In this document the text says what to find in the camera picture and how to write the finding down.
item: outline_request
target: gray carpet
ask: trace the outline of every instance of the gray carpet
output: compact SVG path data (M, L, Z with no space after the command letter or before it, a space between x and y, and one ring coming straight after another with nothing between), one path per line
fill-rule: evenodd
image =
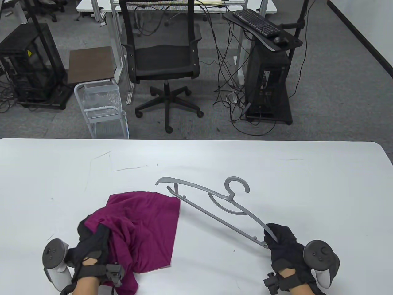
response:
M275 23L297 20L303 0L274 0L278 8L269 18ZM76 22L75 6L70 3L65 13L57 13L59 21L47 21L53 34L63 63L68 68L69 50L108 46L107 28L100 27L90 17ZM210 63L217 60L212 33L207 22L197 17L201 26L202 40L199 43L200 60ZM226 48L228 25L218 16L213 25L219 47ZM0 40L18 25L15 16L2 17ZM327 7L326 0L317 0L310 11L308 27L308 52L297 93L290 101L294 122L291 126L277 124L266 136L254 137L236 131L229 120L229 109L222 104L212 107L217 88L216 64L200 64L197 79L171 81L171 88L189 86L192 95L188 98L204 111L204 118L180 108L171 108L170 125L173 134L164 130L163 106L144 112L142 119L134 115L135 106L151 98L149 86L162 88L162 82L141 82L136 86L132 105L126 105L125 82L120 83L123 108L127 112L130 138L152 139L224 139L224 140L349 140L375 141L379 143L393 161L393 80ZM236 52L233 40L228 56ZM299 70L304 58L305 46L294 56L287 79L289 94L295 90ZM272 124L260 123L251 126L238 122L236 126L245 132L259 134L268 131ZM0 138L89 138L87 127L75 97L71 97L64 111L39 109L30 112L14 106L0 114Z

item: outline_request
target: black keyboard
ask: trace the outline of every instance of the black keyboard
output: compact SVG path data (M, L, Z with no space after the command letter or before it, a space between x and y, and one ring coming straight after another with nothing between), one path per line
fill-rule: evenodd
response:
M251 9L243 9L234 11L233 15L241 19L254 30L262 34L264 37L275 37L280 34L280 29L269 23L262 15L259 15Z

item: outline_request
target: white wall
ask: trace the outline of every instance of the white wall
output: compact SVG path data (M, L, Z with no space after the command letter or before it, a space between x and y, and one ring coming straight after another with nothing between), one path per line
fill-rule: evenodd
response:
M393 66L393 0L331 0Z

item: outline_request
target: computer mouse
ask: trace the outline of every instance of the computer mouse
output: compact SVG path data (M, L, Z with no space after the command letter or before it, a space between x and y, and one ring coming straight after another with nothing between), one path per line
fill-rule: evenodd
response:
M280 36L274 38L273 43L280 46L280 45L287 45L288 44L288 39L287 38L282 38Z

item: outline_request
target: purple shirt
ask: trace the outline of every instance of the purple shirt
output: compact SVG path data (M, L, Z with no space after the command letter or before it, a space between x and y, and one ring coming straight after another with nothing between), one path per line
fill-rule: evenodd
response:
M125 270L119 295L138 290L135 273L144 273L171 264L179 219L180 200L152 192L129 192L109 197L105 207L94 212L85 225L95 232L102 223L112 234L109 264L117 262Z

